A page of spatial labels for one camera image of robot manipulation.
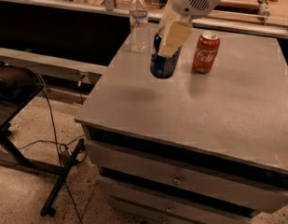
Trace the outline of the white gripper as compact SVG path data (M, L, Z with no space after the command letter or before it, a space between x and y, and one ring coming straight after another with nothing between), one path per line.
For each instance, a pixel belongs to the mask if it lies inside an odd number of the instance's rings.
M221 0L168 0L158 25L162 36L158 55L170 58L191 36L191 22L179 21L181 15L202 18L209 15Z

